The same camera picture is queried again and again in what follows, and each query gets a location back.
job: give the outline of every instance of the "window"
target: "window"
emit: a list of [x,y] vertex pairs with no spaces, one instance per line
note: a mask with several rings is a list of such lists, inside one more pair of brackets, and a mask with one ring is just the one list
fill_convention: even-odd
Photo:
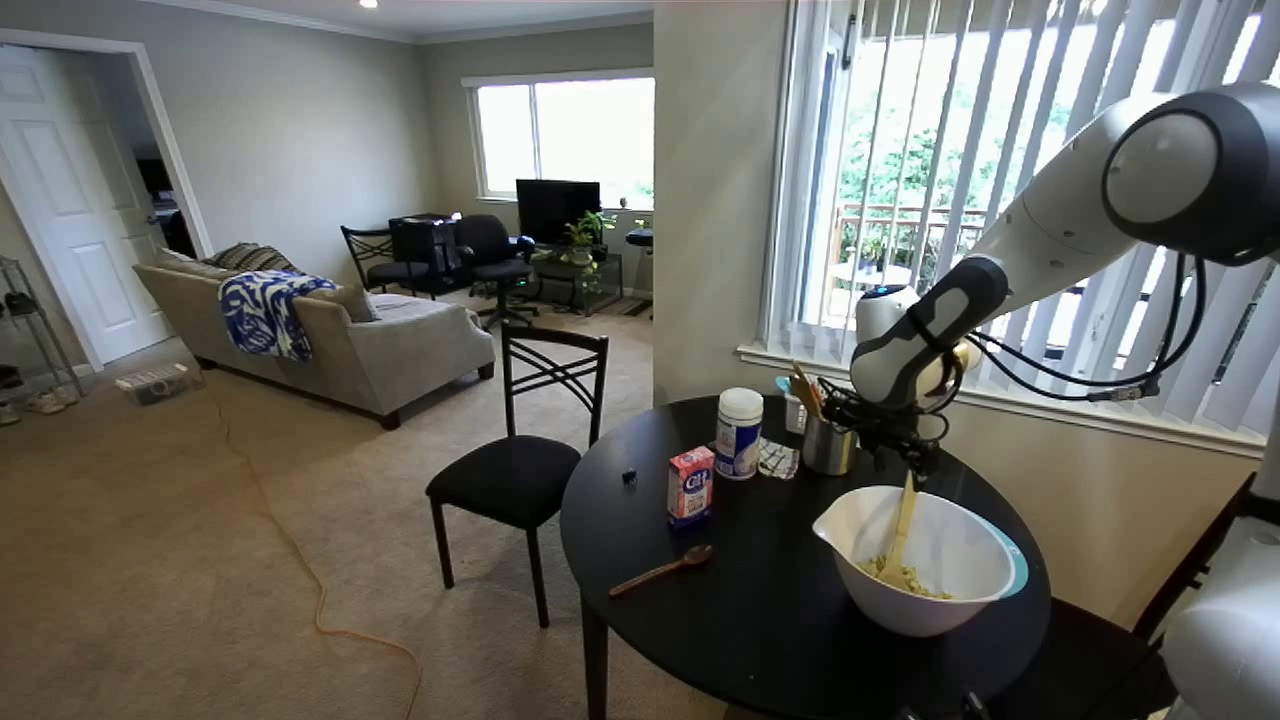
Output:
[[594,179],[605,210],[653,210],[653,75],[476,82],[483,196],[519,176]]
[[[1280,0],[793,0],[761,348],[844,369],[858,292],[948,272],[1100,110],[1280,82],[1277,58]],[[1171,267],[1139,246],[986,333],[1060,371],[1127,378],[1161,343]],[[1280,361],[1242,330],[1280,314],[1280,280],[1210,267],[1206,297],[1198,342],[1139,407],[1261,434]],[[986,365],[977,386],[1009,388]]]

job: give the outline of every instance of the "door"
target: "door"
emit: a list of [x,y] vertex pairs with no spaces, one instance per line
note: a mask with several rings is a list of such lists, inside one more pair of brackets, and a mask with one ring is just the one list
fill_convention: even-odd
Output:
[[158,343],[133,261],[154,246],[78,58],[0,47],[0,179],[90,369]]

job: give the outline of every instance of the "beige sofa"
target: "beige sofa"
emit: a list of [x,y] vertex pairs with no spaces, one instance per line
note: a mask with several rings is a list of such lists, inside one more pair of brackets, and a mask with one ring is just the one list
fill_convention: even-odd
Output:
[[134,263],[134,272],[197,361],[358,407],[385,419],[385,427],[400,427],[409,406],[452,381],[492,378],[492,337],[456,303],[425,297],[364,301],[364,292],[354,303],[340,297],[298,297],[291,309],[313,358],[297,365],[247,358],[227,342],[216,309],[223,272],[167,263]]

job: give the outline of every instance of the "table leg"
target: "table leg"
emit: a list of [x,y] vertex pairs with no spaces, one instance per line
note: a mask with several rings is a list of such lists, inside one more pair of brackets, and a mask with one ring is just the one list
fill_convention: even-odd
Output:
[[606,626],[582,606],[582,678],[588,678],[588,720],[606,715]]

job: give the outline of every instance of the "robotic arm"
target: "robotic arm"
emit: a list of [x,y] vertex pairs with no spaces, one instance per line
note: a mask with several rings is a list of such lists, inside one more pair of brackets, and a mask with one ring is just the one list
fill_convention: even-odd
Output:
[[977,325],[1073,289],[1134,242],[1218,263],[1280,254],[1280,89],[1230,84],[1106,110],[891,330],[858,325],[852,395],[833,407],[836,419],[872,445],[915,440],[926,365],[957,365],[953,348]]

